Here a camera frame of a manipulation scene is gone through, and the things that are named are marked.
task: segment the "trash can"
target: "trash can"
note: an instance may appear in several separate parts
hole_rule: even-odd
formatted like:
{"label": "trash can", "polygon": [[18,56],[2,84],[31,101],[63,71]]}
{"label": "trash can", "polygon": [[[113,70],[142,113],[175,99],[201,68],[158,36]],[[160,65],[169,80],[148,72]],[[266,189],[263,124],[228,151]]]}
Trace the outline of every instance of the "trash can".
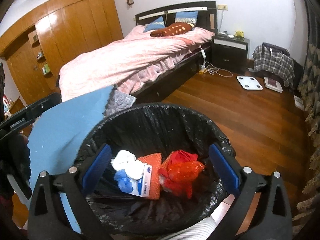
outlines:
{"label": "trash can", "polygon": [[179,149],[198,154],[204,171],[193,184],[191,199],[162,191],[159,200],[122,193],[109,164],[95,192],[87,201],[110,234],[160,236],[188,228],[210,216],[227,197],[221,180],[209,160],[208,150],[218,143],[229,156],[236,153],[226,135],[205,115],[173,104],[143,104],[101,121],[86,137],[75,165],[94,155],[107,143],[113,157],[128,150],[136,157],[161,153],[164,161]]}

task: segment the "pink blanket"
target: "pink blanket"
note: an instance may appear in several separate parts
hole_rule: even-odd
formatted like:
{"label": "pink blanket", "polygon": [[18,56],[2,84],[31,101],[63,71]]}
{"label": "pink blanket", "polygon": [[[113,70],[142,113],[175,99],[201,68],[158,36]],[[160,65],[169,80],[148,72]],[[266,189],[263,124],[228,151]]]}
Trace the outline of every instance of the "pink blanket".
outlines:
{"label": "pink blanket", "polygon": [[126,93],[135,92],[213,36],[195,28],[182,35],[152,38],[143,30],[144,26],[136,26],[123,40],[83,53],[65,64],[59,73],[62,101],[113,84]]}

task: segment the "hand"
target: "hand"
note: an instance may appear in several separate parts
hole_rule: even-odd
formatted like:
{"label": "hand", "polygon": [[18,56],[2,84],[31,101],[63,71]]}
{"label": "hand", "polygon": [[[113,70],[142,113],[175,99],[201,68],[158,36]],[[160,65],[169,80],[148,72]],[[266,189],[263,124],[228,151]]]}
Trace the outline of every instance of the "hand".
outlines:
{"label": "hand", "polygon": [[11,198],[14,193],[6,176],[11,169],[10,165],[13,165],[13,163],[8,165],[7,159],[5,158],[6,155],[11,155],[14,165],[24,181],[30,179],[31,176],[30,149],[27,147],[28,138],[19,133],[9,138],[7,143],[8,147],[5,152],[2,152],[4,149],[0,149],[0,195],[5,199]]}

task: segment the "black nightstand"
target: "black nightstand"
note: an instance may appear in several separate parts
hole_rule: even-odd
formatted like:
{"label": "black nightstand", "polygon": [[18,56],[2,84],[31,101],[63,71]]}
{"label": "black nightstand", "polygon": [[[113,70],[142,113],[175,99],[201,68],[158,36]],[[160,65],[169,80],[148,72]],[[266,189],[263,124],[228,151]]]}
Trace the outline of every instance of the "black nightstand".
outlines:
{"label": "black nightstand", "polygon": [[224,35],[212,37],[212,65],[244,74],[247,71],[249,39],[229,38]]}

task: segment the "wooden cabinet door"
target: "wooden cabinet door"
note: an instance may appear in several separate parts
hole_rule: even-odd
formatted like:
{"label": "wooden cabinet door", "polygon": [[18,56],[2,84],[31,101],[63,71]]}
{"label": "wooden cabinet door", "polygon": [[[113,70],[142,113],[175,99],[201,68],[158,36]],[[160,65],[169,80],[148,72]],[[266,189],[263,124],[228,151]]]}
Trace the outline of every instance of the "wooden cabinet door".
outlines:
{"label": "wooden cabinet door", "polygon": [[29,40],[7,59],[12,78],[29,105],[52,93],[39,69]]}

